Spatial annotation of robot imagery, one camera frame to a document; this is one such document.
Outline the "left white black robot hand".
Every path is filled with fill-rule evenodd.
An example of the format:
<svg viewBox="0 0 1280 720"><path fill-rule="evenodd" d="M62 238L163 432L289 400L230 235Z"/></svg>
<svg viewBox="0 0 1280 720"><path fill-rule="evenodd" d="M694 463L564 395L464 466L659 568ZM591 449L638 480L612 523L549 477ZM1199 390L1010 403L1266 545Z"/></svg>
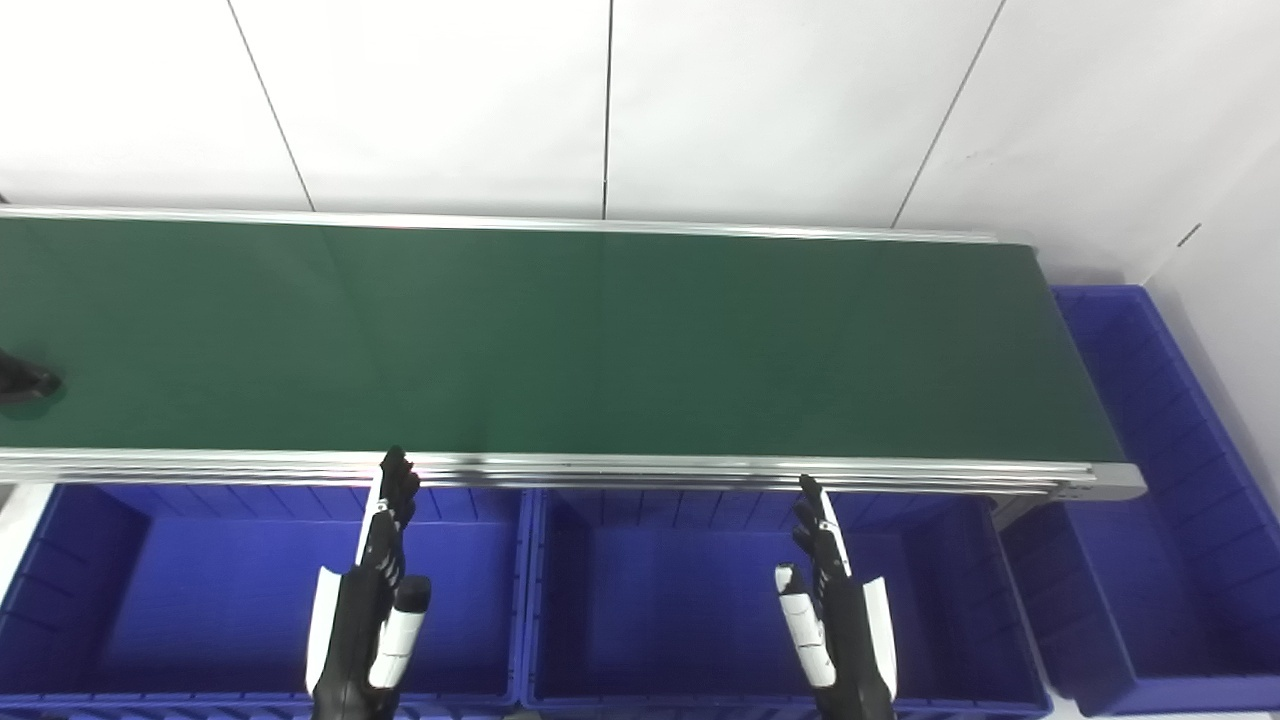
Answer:
<svg viewBox="0 0 1280 720"><path fill-rule="evenodd" d="M431 582L406 570L404 532L421 480L390 447L364 509L353 564L321 568L310 619L305 685L314 719L393 719L419 641Z"/></svg>

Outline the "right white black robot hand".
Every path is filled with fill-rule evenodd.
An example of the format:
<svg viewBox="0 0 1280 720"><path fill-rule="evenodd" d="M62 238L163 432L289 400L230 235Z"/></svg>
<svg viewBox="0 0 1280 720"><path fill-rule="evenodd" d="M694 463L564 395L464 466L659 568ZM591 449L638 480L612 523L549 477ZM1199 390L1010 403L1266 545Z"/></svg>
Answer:
<svg viewBox="0 0 1280 720"><path fill-rule="evenodd" d="M774 588L803 674L823 719L893 719L899 660L887 584L859 582L827 489L799 478L795 544L809 557L774 568Z"/></svg>

